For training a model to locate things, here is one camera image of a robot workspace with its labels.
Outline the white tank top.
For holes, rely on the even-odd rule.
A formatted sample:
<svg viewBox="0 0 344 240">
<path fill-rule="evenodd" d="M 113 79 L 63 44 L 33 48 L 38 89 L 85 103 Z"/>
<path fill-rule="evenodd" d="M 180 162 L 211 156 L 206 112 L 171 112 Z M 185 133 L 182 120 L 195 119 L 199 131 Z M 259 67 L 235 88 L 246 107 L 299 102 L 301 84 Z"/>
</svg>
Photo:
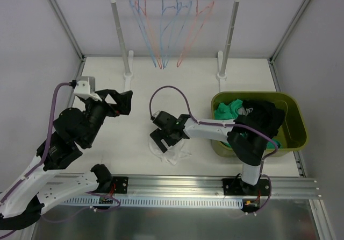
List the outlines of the white tank top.
<svg viewBox="0 0 344 240">
<path fill-rule="evenodd" d="M 157 144 L 152 139 L 148 140 L 148 146 L 154 156 L 159 158 L 162 162 L 166 162 L 171 165 L 176 165 L 181 159 L 191 156 L 191 152 L 186 146 L 185 139 L 182 139 L 174 146 L 168 147 L 165 153 L 158 148 Z"/>
</svg>

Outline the green tank top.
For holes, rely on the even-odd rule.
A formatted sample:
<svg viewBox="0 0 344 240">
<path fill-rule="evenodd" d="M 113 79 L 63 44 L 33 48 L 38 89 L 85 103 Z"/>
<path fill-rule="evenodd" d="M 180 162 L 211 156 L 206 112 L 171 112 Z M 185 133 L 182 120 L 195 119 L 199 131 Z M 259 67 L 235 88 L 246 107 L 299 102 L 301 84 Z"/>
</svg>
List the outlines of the green tank top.
<svg viewBox="0 0 344 240">
<path fill-rule="evenodd" d="M 245 116 L 245 115 L 238 114 L 238 109 L 243 107 L 242 103 L 243 103 L 243 100 L 238 99 L 238 98 L 230 102 L 229 104 L 221 102 L 218 105 L 218 107 L 214 110 L 214 118 L 216 120 L 223 120 L 223 119 L 237 119 L 239 116 Z M 271 142 L 267 143 L 268 149 L 273 149 L 275 146 L 279 148 L 282 147 L 281 143 L 277 139 L 275 139 L 275 136 L 272 138 L 272 140 L 273 140 L 272 143 Z"/>
</svg>

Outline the grey tank top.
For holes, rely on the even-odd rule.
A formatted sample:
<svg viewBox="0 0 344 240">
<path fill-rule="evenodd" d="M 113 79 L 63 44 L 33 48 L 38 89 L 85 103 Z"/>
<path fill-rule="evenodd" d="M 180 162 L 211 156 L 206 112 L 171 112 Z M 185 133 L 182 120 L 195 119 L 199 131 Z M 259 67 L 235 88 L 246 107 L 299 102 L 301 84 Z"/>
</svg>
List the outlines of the grey tank top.
<svg viewBox="0 0 344 240">
<path fill-rule="evenodd" d="M 248 114 L 250 114 L 253 111 L 253 108 L 245 108 L 245 107 L 241 107 L 238 109 L 238 114 L 239 115 L 245 115 L 247 116 Z"/>
</svg>

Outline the pink wire hanger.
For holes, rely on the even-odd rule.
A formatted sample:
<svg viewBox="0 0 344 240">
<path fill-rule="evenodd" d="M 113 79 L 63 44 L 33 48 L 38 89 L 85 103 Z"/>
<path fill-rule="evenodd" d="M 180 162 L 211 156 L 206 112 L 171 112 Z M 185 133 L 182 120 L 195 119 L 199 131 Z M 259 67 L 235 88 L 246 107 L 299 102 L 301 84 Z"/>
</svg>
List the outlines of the pink wire hanger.
<svg viewBox="0 0 344 240">
<path fill-rule="evenodd" d="M 139 18 L 141 33 L 146 43 L 153 65 L 154 67 L 162 69 L 160 52 L 155 39 L 153 27 L 148 16 L 147 2 L 146 0 L 136 0 L 134 5 Z"/>
</svg>

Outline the light blue wire hanger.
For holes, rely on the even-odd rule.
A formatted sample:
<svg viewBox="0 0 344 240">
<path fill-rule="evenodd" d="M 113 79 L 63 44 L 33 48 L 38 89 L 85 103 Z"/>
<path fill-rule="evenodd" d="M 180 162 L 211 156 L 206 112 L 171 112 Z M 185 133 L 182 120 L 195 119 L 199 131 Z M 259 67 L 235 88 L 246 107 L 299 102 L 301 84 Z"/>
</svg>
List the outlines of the light blue wire hanger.
<svg viewBox="0 0 344 240">
<path fill-rule="evenodd" d="M 148 20 L 146 0 L 130 0 L 129 4 L 141 32 L 142 38 L 148 49 L 153 66 L 161 68 L 162 63 L 156 49 L 155 39 L 153 37 L 150 22 Z"/>
</svg>

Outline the black tank top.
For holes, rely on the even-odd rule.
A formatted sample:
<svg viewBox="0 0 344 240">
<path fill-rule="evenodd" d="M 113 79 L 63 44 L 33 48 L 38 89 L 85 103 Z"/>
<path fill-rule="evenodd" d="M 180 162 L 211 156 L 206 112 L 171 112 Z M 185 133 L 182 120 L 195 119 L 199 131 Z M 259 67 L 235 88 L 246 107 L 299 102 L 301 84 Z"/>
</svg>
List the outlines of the black tank top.
<svg viewBox="0 0 344 240">
<path fill-rule="evenodd" d="M 277 136 L 282 125 L 285 112 L 277 108 L 273 103 L 260 100 L 243 100 L 242 106 L 250 112 L 247 116 L 252 120 L 266 136 Z"/>
</svg>

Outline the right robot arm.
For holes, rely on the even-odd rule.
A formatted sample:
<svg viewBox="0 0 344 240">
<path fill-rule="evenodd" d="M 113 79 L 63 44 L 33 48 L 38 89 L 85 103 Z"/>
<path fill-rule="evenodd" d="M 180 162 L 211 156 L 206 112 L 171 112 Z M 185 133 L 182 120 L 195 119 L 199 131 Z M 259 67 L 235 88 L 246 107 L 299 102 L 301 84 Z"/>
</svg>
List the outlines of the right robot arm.
<svg viewBox="0 0 344 240">
<path fill-rule="evenodd" d="M 156 129 L 149 136 L 162 153 L 191 138 L 227 142 L 242 162 L 241 177 L 234 183 L 234 188 L 244 195 L 258 193 L 262 156 L 270 138 L 260 132 L 247 116 L 221 122 L 195 119 L 188 114 L 176 118 L 165 111 L 158 111 L 150 117 Z"/>
</svg>

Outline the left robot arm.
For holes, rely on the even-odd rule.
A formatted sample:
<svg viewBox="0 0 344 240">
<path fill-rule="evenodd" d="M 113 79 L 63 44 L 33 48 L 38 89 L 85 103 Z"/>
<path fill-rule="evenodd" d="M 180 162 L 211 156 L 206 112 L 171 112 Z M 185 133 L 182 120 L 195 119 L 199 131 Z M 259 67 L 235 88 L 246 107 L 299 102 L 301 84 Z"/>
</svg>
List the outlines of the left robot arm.
<svg viewBox="0 0 344 240">
<path fill-rule="evenodd" d="M 91 148 L 106 117 L 129 115 L 133 91 L 97 91 L 99 100 L 82 99 L 85 110 L 67 108 L 54 120 L 51 138 L 44 141 L 23 175 L 1 193 L 1 230 L 21 230 L 37 222 L 59 203 L 84 192 L 106 193 L 112 174 L 104 164 L 94 165 L 69 183 L 44 189 L 51 178 Z"/>
</svg>

